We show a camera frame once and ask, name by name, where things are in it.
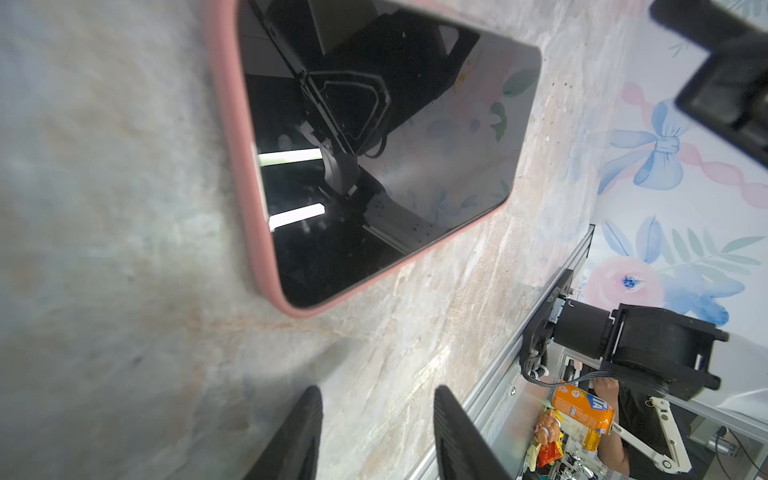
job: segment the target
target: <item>person's arm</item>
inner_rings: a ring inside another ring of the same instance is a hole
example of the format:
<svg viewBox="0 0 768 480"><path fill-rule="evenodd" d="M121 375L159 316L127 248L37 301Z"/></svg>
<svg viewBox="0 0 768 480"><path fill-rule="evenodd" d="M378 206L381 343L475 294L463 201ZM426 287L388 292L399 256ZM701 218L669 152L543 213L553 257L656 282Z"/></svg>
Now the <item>person's arm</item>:
<svg viewBox="0 0 768 480"><path fill-rule="evenodd" d="M616 379L595 379L594 392L608 402L614 410L614 422L619 418L619 382ZM598 458L608 468L629 476L629 452L621 444L621 437L613 432L603 435L598 445Z"/></svg>

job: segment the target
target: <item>blue flower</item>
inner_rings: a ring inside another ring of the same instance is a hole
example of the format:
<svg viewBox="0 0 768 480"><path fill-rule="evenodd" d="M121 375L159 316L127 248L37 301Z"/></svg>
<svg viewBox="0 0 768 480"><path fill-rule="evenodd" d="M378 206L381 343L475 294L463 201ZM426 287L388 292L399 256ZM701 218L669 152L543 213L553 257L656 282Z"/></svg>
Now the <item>blue flower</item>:
<svg viewBox="0 0 768 480"><path fill-rule="evenodd" d="M656 104L650 123L655 134L649 131L614 130L611 146L635 148L656 142L653 150L636 151L607 162L598 172L601 176L598 194L611 184L618 175L645 159L645 163L634 175L634 184L653 190L670 190L683 180L683 168L677 159L680 151L680 136L691 126L690 120L675 110L672 100Z"/></svg>
<svg viewBox="0 0 768 480"><path fill-rule="evenodd" d="M675 267L674 274L660 275L664 283L664 308L681 315L693 312L700 319L717 326L728 322L727 310L715 299L743 292L743 283L727 277L710 282L695 266L690 265Z"/></svg>

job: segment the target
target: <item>blue bow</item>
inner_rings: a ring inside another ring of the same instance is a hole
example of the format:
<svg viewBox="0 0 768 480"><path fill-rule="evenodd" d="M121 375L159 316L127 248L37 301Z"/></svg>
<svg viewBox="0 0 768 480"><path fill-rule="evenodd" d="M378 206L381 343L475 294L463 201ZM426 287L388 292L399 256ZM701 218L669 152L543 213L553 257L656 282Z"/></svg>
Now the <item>blue bow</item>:
<svg viewBox="0 0 768 480"><path fill-rule="evenodd" d="M634 184L653 190L670 190L683 180L683 168L677 159L680 151L680 136L691 126L690 120L678 112L672 100L660 101L654 108L650 119L656 134L649 131L614 130L611 146L617 148L635 148L656 142L652 151L643 150L626 154L603 165L598 173L601 176L598 194L626 168L640 159L645 163L634 175Z"/></svg>

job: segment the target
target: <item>orange object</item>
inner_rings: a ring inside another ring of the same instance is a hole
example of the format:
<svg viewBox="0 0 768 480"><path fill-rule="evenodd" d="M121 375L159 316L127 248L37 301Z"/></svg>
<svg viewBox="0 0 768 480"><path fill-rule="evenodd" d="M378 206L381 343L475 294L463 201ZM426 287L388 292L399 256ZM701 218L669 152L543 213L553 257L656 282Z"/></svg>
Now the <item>orange object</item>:
<svg viewBox="0 0 768 480"><path fill-rule="evenodd" d="M558 387L552 399L552 405L590 430L584 436L582 443L590 452L597 450L600 435L605 435L611 430L614 410L608 402L578 387L571 385Z"/></svg>
<svg viewBox="0 0 768 480"><path fill-rule="evenodd" d="M555 460L563 458L563 444L560 440L556 442L549 442L547 445L542 445L538 451L538 457L536 458L536 465L541 468L548 463L552 463Z"/></svg>

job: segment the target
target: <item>smartphone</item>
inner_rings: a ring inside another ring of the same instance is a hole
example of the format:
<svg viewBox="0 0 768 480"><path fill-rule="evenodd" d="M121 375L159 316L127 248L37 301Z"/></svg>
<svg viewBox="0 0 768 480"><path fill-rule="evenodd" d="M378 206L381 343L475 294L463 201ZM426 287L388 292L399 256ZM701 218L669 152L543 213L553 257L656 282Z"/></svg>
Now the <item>smartphone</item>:
<svg viewBox="0 0 768 480"><path fill-rule="evenodd" d="M378 0L208 0L257 286L313 316L508 198L541 53Z"/></svg>

